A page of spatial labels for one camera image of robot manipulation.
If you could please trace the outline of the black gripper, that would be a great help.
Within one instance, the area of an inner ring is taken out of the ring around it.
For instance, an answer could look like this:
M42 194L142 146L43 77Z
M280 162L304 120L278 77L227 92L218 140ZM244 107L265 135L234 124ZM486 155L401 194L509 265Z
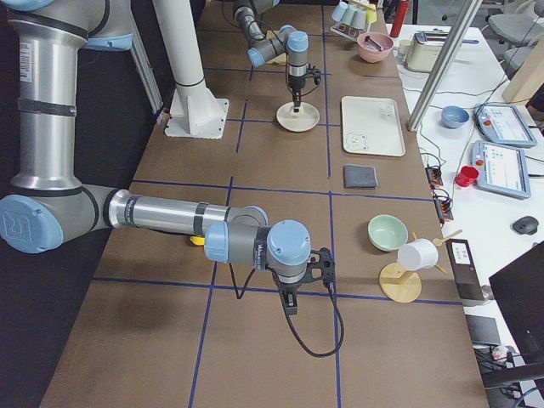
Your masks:
M311 250L309 261L296 268L295 275L286 275L287 266L279 263L277 268L271 268L271 273L277 285L280 296L284 301L284 309L287 315L298 313L297 292L302 285L320 281L332 295L333 283L336 280L335 262L331 251L322 247L320 250Z
M286 66L286 84L292 95L293 106L301 106L301 96L304 96L303 89L306 81L314 82L314 89L320 85L320 70L315 65L290 65Z

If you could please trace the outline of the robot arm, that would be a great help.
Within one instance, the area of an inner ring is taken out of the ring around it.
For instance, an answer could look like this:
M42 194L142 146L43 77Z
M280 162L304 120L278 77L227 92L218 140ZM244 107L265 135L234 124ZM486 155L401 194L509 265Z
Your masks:
M308 64L308 39L291 25L265 38L256 17L280 1L234 1L236 27L248 41L254 67L287 56L287 85L292 102L280 113L294 119L293 131L311 129L319 113L301 101L308 78L320 71ZM217 99L206 85L190 1L152 1L176 82L167 135L220 139L230 102ZM82 48L131 50L153 104L160 98L137 31L131 1L1 1L20 39L20 170L11 180L13 194L1 199L1 237L27 253L105 229L135 227L174 235L203 237L212 261L269 270L286 316L298 311L302 284L322 281L333 299L334 263L328 249L311 249L307 229L295 220L269 226L260 207L223 207L176 201L128 190L83 184L74 174L77 116L77 56Z
M284 25L270 39L262 33L257 17L279 3L273 0L234 1L232 14L248 42L247 55L253 67L258 68L281 54L286 55L287 87L292 95L293 111L298 114L302 111L306 80L312 79L318 87L321 73L308 62L309 40L305 31Z

